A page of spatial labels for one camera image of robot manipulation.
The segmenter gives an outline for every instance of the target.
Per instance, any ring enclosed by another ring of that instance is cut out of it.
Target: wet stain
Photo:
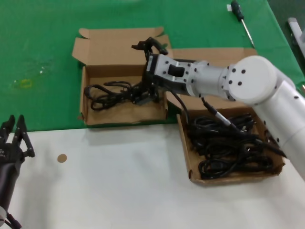
[[[13,80],[11,87],[14,89],[31,89],[37,85],[44,84],[46,77],[50,76],[52,60],[37,61],[31,59],[25,63],[22,69],[22,79]]]
[[[29,79],[20,80],[19,87],[20,88],[30,88],[30,87],[32,87],[32,80],[29,80]]]

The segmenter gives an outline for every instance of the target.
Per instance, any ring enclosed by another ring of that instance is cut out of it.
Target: white tabletop
[[[204,187],[187,177],[177,125],[29,136],[36,157],[9,210],[23,229],[305,228],[305,182],[289,161],[259,183]]]

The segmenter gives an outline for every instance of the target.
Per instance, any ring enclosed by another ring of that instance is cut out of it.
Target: green table surface
[[[300,87],[302,71],[266,0],[240,0],[258,54]],[[0,120],[23,114],[29,130],[84,128],[79,28],[164,26],[174,48],[251,47],[230,0],[1,0]],[[175,122],[174,115],[168,122]]]

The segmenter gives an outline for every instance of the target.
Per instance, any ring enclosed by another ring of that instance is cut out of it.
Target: cardboard box
[[[110,109],[94,111],[91,101],[84,96],[87,85],[103,85],[109,81],[128,81],[136,84],[141,81],[146,64],[143,51],[134,50],[132,45],[149,37],[156,38],[164,44],[172,57],[171,45],[167,35],[162,35],[163,28],[79,30],[83,38],[76,38],[72,56],[84,63],[81,81],[81,118],[87,125],[105,123],[137,123],[152,120],[165,120],[167,117],[167,101],[163,96],[161,102],[139,106],[131,102],[118,104]],[[106,87],[119,92],[121,88]],[[92,95],[98,96],[101,91],[92,89]]]
[[[266,130],[265,125],[259,119],[259,117],[255,114],[254,110],[250,107],[231,107],[225,109],[218,109],[218,111],[223,114],[226,118],[232,116],[238,116],[246,113],[251,113],[256,121],[256,125],[254,126],[253,133],[259,134],[262,140],[265,140],[264,132]],[[208,110],[190,110],[190,119],[195,117],[205,115],[209,117],[213,117]],[[205,160],[204,156],[200,156],[198,152],[196,152],[193,147],[190,139],[187,136],[187,123],[185,119],[185,112],[182,115],[177,115],[178,125],[181,135],[181,140],[183,144],[185,162],[188,172],[188,177],[192,182],[202,183],[202,184],[229,184],[229,183],[241,183],[248,181],[258,181],[265,179],[267,177],[273,177],[279,175],[282,171],[284,164],[284,160],[280,155],[275,154],[274,152],[265,149],[264,155],[269,156],[273,161],[273,169],[271,172],[260,172],[260,173],[240,173],[234,172],[231,173],[227,177],[222,177],[218,179],[212,180],[202,180],[200,176],[200,172],[198,169],[198,165],[201,161]]]

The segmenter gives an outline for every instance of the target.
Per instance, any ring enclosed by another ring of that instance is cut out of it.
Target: power cord
[[[121,87],[121,91],[119,93],[112,92],[99,84],[92,84],[84,88],[85,96],[91,100],[91,109],[94,111],[101,111],[109,109],[116,104],[123,103],[126,101],[134,102],[134,99],[137,96],[141,96],[139,93],[139,83],[132,86],[129,82],[126,81],[111,81],[104,83],[104,86],[111,87]],[[103,91],[104,94],[93,97],[91,94],[91,89],[96,88],[100,91]]]
[[[1,221],[4,221],[4,223],[6,225],[8,225],[10,228],[12,228],[12,229],[21,229],[22,228],[21,224],[17,220],[15,220],[15,218],[10,213],[7,212],[6,218],[7,218],[7,220],[3,219]]]
[[[217,179],[232,172],[271,172],[273,161],[264,155],[265,148],[286,157],[281,150],[252,134],[255,120],[251,114],[227,119],[202,98],[204,106],[217,120],[207,116],[190,120],[183,101],[169,87],[166,88],[185,111],[188,137],[193,147],[199,155],[205,156],[198,165],[202,179]]]

